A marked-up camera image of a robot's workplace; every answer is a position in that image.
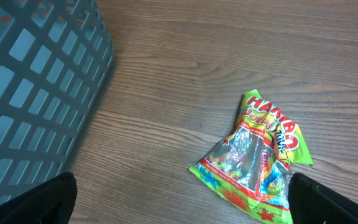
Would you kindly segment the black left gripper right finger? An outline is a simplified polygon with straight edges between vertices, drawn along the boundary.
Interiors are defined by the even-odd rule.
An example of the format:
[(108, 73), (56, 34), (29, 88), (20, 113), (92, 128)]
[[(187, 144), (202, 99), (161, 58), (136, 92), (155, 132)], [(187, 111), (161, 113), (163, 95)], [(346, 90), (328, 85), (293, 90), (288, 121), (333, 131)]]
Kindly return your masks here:
[(299, 172), (290, 180), (288, 201), (294, 224), (358, 224), (358, 203)]

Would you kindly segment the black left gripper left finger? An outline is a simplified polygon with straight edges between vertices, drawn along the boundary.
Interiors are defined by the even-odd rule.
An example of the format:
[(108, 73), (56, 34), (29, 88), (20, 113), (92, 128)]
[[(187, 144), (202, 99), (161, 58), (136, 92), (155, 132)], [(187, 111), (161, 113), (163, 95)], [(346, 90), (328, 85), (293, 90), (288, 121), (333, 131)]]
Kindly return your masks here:
[(77, 193), (75, 176), (64, 172), (0, 205), (0, 224), (67, 224)]

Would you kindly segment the colourful Haribo candy bag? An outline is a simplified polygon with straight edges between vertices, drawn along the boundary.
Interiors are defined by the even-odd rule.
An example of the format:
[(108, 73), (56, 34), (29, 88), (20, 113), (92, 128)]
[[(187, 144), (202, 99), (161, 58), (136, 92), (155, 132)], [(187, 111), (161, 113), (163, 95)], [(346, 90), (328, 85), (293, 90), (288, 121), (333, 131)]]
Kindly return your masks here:
[(313, 165), (297, 125), (257, 90), (243, 94), (233, 132), (189, 168), (220, 197), (264, 223), (292, 223), (292, 164)]

